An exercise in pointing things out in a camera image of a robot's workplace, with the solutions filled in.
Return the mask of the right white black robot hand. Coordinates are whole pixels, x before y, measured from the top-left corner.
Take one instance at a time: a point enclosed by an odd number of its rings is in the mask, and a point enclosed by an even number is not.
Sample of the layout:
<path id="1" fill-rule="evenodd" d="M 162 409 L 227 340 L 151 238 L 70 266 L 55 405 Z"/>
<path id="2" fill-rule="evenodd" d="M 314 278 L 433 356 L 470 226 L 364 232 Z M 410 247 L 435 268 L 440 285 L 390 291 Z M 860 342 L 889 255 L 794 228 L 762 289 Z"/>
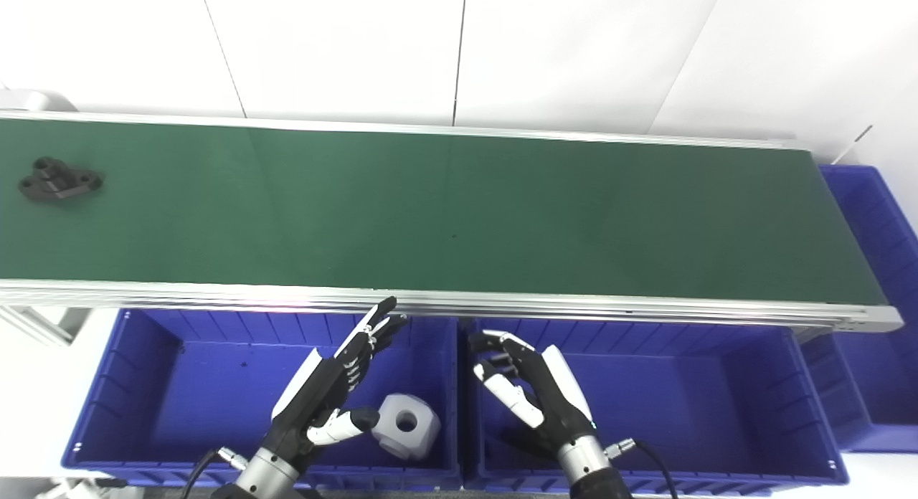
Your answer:
<path id="1" fill-rule="evenodd" d="M 592 414 L 576 378 L 560 351 L 538 352 L 514 333 L 473 332 L 473 375 L 503 407 L 536 434 L 532 446 L 552 457 L 599 442 Z"/>

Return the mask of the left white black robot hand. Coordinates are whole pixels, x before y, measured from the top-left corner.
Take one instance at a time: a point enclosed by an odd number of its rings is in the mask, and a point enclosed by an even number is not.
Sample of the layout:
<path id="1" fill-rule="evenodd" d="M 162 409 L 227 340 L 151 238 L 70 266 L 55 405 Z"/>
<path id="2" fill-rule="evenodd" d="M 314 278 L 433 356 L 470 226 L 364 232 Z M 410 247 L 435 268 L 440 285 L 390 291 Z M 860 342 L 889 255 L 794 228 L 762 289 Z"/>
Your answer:
<path id="1" fill-rule="evenodd" d="M 380 414 L 369 407 L 345 409 L 349 394 L 366 377 L 374 357 L 391 345 L 409 319 L 394 314 L 397 298 L 377 303 L 354 326 L 330 358 L 314 351 L 304 361 L 275 405 L 271 427 L 261 447 L 273 463 L 284 462 L 301 479 L 309 466 L 331 446 L 370 431 Z"/>

